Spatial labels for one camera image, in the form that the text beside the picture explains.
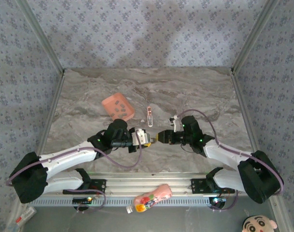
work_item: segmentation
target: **marble tabletop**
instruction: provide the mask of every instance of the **marble tabletop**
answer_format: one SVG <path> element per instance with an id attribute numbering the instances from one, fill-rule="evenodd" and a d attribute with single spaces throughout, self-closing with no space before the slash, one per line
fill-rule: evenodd
<path id="1" fill-rule="evenodd" d="M 251 150 L 228 69 L 75 69 L 66 70 L 64 78 L 44 154 L 78 145 L 106 129 L 112 119 L 101 102 L 116 92 L 122 93 L 135 109 L 134 117 L 127 122 L 128 128 L 146 129 L 155 137 L 160 131 L 173 129 L 168 122 L 170 117 L 186 109 L 199 109 L 210 117 L 222 143 Z M 153 111 L 152 128 L 146 123 L 148 106 Z M 195 112 L 186 115 L 194 115 L 203 132 L 212 135 L 210 125 L 201 115 Z M 191 151 L 188 145 L 184 148 Z M 121 148 L 110 157 L 130 166 L 138 155 Z M 89 172 L 207 173 L 217 166 L 222 164 L 183 151 L 179 145 L 157 142 L 143 149 L 141 163 L 131 170 L 119 168 L 106 158 L 77 167 Z"/>

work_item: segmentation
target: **patterned wallpaper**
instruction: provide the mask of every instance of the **patterned wallpaper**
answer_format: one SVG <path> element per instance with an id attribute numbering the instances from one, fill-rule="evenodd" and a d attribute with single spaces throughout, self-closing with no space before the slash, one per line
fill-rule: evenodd
<path id="1" fill-rule="evenodd" d="M 294 224 L 294 0 L 280 1 L 238 78 L 259 144 L 285 181 Z"/>
<path id="2" fill-rule="evenodd" d="M 0 0 L 0 231 L 16 193 L 5 179 L 35 149 L 59 80 L 12 0 Z"/>
<path id="3" fill-rule="evenodd" d="M 231 67 L 265 0 L 29 0 L 65 68 Z"/>

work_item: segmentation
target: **cartoon face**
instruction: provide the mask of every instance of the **cartoon face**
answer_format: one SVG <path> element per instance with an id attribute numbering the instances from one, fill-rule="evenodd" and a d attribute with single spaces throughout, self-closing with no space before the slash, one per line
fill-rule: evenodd
<path id="1" fill-rule="evenodd" d="M 277 227 L 275 221 L 263 215 L 257 215 L 245 219 L 242 232 L 273 232 Z"/>

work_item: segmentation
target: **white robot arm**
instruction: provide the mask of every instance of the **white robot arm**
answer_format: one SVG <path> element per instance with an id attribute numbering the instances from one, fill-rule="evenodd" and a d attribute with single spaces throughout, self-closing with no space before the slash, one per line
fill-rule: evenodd
<path id="1" fill-rule="evenodd" d="M 145 130 L 127 130 L 127 123 L 116 119 L 107 130 L 75 147 L 41 156 L 35 152 L 26 154 L 10 175 L 8 184 L 11 182 L 21 203 L 31 202 L 48 192 L 87 189 L 90 178 L 83 169 L 63 171 L 80 163 L 108 157 L 113 148 L 127 147 L 131 153 L 139 146 L 148 147 L 153 141 Z"/>
<path id="2" fill-rule="evenodd" d="M 170 119 L 175 128 L 177 118 L 178 116 L 175 116 Z M 245 152 L 221 144 L 209 119 L 215 137 L 203 134 L 193 116 L 186 116 L 181 122 L 183 131 L 164 130 L 158 134 L 158 140 L 170 145 L 189 144 L 195 153 L 218 160 L 234 169 L 231 171 L 216 168 L 207 174 L 206 182 L 210 192 L 219 192 L 224 188 L 235 189 L 246 192 L 255 202 L 263 203 L 278 189 L 283 189 L 283 179 L 264 152 Z M 195 189 L 197 188 L 199 189 L 199 181 L 195 184 Z"/>
<path id="3" fill-rule="evenodd" d="M 164 130 L 158 134 L 158 140 L 171 145 L 189 144 L 194 152 L 234 169 L 217 168 L 206 175 L 211 193 L 224 188 L 236 189 L 246 192 L 255 202 L 263 203 L 282 188 L 283 180 L 264 152 L 244 152 L 220 144 L 216 138 L 202 133 L 193 116 L 184 117 L 182 124 L 184 131 Z M 28 153 L 10 175 L 9 182 L 21 203 L 31 202 L 48 192 L 88 189 L 90 177 L 83 169 L 63 171 L 83 162 L 107 157 L 115 147 L 128 147 L 131 153 L 139 145 L 145 148 L 152 142 L 145 130 L 131 128 L 128 131 L 127 123 L 116 119 L 107 130 L 70 149 L 40 157 L 35 152 Z"/>

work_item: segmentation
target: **purple cable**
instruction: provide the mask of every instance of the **purple cable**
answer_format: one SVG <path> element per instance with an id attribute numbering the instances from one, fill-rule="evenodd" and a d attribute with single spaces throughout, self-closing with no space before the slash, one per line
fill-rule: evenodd
<path id="1" fill-rule="evenodd" d="M 201 112 L 200 110 L 189 109 L 189 110 L 185 110 L 185 111 L 183 111 L 182 113 L 178 114 L 177 117 L 180 117 L 181 115 L 183 115 L 183 114 L 185 114 L 185 113 L 187 113 L 187 112 L 189 112 L 189 111 L 196 111 L 196 112 L 199 112 L 200 114 L 202 114 L 202 115 L 205 117 L 205 119 L 209 122 L 209 124 L 210 124 L 210 126 L 211 126 L 211 128 L 212 128 L 212 130 L 213 130 L 215 142 L 216 142 L 216 144 L 217 144 L 219 147 L 223 148 L 224 150 L 226 150 L 226 151 L 228 151 L 228 152 L 234 153 L 234 154 L 236 154 L 236 155 L 241 155 L 241 156 L 245 156 L 245 157 L 247 157 L 247 158 L 250 158 L 250 159 L 254 160 L 255 162 L 260 163 L 260 164 L 263 165 L 265 168 L 267 168 L 267 169 L 268 169 L 268 170 L 269 170 L 269 171 L 270 171 L 270 172 L 276 177 L 276 179 L 278 180 L 278 182 L 279 182 L 279 184 L 280 184 L 280 190 L 279 190 L 278 192 L 276 192 L 275 195 L 281 195 L 281 194 L 283 193 L 283 191 L 284 191 L 284 185 L 283 185 L 283 182 L 282 182 L 282 180 L 281 180 L 281 177 L 280 177 L 280 176 L 279 176 L 279 175 L 278 175 L 278 174 L 277 174 L 277 173 L 276 173 L 276 172 L 275 172 L 270 166 L 268 166 L 265 162 L 259 160 L 258 158 L 255 158 L 255 157 L 253 157 L 253 156 L 250 156 L 250 155 L 245 154 L 245 153 L 242 153 L 242 152 L 235 151 L 235 150 L 233 150 L 233 149 L 230 149 L 230 148 L 225 147 L 225 146 L 223 146 L 222 144 L 220 144 L 220 142 L 219 142 L 219 140 L 218 140 L 218 137 L 217 137 L 217 135 L 216 135 L 215 128 L 214 128 L 212 122 L 210 121 L 210 119 L 208 118 L 208 116 L 205 115 L 203 112 Z"/>
<path id="2" fill-rule="evenodd" d="M 103 156 L 105 156 L 109 161 L 111 161 L 113 164 L 121 167 L 121 168 L 134 168 L 141 160 L 141 156 L 142 156 L 142 147 L 141 147 L 141 143 L 140 143 L 140 139 L 139 139 L 139 136 L 137 134 L 137 131 L 135 131 L 135 134 L 136 134 L 136 137 L 137 137 L 137 140 L 138 140 L 138 144 L 139 144 L 139 157 L 138 157 L 138 160 L 135 164 L 131 165 L 131 166 L 124 166 L 122 164 L 119 164 L 118 162 L 114 161 L 112 158 L 110 158 L 108 155 L 106 155 L 103 151 L 95 148 L 95 147 L 81 147 L 81 148 L 77 148 L 75 150 L 71 150 L 71 151 L 67 151 L 67 152 L 64 152 L 60 155 L 57 155 L 55 157 L 51 157 L 51 158 L 48 158 L 48 159 L 44 159 L 44 160 L 41 160 L 41 161 L 37 161 L 35 163 L 32 163 L 32 164 L 29 164 L 27 165 L 26 167 L 20 169 L 18 172 L 16 172 L 14 175 L 12 175 L 5 183 L 7 186 L 13 186 L 11 184 L 12 180 L 14 180 L 18 175 L 20 175 L 22 172 L 24 172 L 25 170 L 35 166 L 35 165 L 38 165 L 38 164 L 41 164 L 41 163 L 45 163 L 45 162 L 48 162 L 50 160 L 55 160 L 57 158 L 60 158 L 60 157 L 63 157 L 63 156 L 66 156 L 66 155 L 70 155 L 70 154 L 73 154 L 77 151 L 96 151 L 96 152 L 99 152 L 100 154 L 102 154 Z"/>
<path id="3" fill-rule="evenodd" d="M 100 190 L 96 190 L 96 189 L 86 189 L 86 190 L 67 189 L 67 191 L 69 191 L 69 192 L 98 192 L 98 193 L 102 194 L 103 197 L 104 197 L 103 204 L 102 204 L 99 208 L 93 208 L 93 207 L 91 208 L 91 207 L 89 207 L 89 206 L 86 205 L 86 204 L 79 204 L 79 205 L 77 206 L 77 213 L 80 212 L 80 211 L 79 211 L 79 208 L 80 208 L 80 207 L 88 207 L 87 210 L 81 211 L 82 213 L 84 213 L 84 212 L 93 213 L 93 212 L 96 212 L 96 211 L 102 209 L 102 208 L 104 207 L 104 205 L 106 204 L 106 195 L 105 195 L 104 192 L 102 192 L 102 191 L 100 191 Z"/>

